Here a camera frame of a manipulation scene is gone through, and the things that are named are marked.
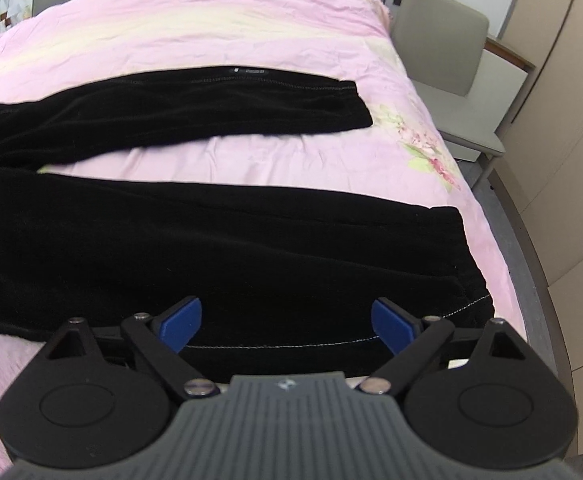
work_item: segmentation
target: floral pattern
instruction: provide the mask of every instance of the floral pattern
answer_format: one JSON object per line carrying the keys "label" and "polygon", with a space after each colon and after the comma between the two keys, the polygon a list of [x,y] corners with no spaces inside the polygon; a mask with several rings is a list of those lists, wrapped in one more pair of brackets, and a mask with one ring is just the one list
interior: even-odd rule
{"label": "floral pattern", "polygon": [[418,121],[418,129],[410,128],[403,116],[387,105],[380,105],[371,114],[374,124],[391,126],[393,132],[398,134],[398,140],[413,157],[407,164],[409,168],[424,173],[436,173],[447,191],[460,189],[458,166],[442,146],[442,139],[432,135],[422,121]]}

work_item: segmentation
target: chair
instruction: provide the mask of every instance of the chair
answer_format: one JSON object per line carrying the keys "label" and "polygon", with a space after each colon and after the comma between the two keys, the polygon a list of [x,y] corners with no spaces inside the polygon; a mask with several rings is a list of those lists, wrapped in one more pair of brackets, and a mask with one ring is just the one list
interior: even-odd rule
{"label": "chair", "polygon": [[486,16],[455,0],[402,0],[391,37],[407,75],[443,139],[491,155],[472,189],[505,147],[465,96],[487,39]]}

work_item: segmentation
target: wooden wardrobe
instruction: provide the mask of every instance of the wooden wardrobe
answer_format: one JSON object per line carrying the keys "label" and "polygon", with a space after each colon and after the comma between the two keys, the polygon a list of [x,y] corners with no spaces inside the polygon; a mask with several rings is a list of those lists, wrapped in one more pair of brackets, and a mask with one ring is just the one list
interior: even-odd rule
{"label": "wooden wardrobe", "polygon": [[[531,25],[524,28],[526,18],[514,22],[514,13],[511,19],[511,43],[529,56],[516,42],[524,43],[523,32],[533,36],[533,29]],[[540,75],[536,74],[524,105],[504,128],[507,155],[497,172],[524,221],[549,283],[571,362],[580,414],[578,453],[582,454],[583,0],[571,0],[563,20],[555,46],[546,52],[546,63]]]}

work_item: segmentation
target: pink bedsheet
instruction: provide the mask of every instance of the pink bedsheet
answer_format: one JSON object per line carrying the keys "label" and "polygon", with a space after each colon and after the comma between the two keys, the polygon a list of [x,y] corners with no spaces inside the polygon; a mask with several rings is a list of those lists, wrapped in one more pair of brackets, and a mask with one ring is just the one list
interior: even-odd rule
{"label": "pink bedsheet", "polygon": [[45,171],[332,189],[462,213],[497,314],[524,334],[507,265],[388,35],[380,0],[73,0],[0,35],[0,102],[126,73],[242,64],[356,81],[374,119],[323,136],[214,137]]}

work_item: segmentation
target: clothing label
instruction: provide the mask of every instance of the clothing label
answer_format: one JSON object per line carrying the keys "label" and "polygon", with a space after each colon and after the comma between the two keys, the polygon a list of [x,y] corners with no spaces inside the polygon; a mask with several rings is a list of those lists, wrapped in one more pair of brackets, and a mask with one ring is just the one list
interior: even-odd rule
{"label": "clothing label", "polygon": [[263,68],[233,68],[232,69],[232,73],[235,74],[260,74],[260,75],[266,75],[269,73],[268,70],[265,70]]}

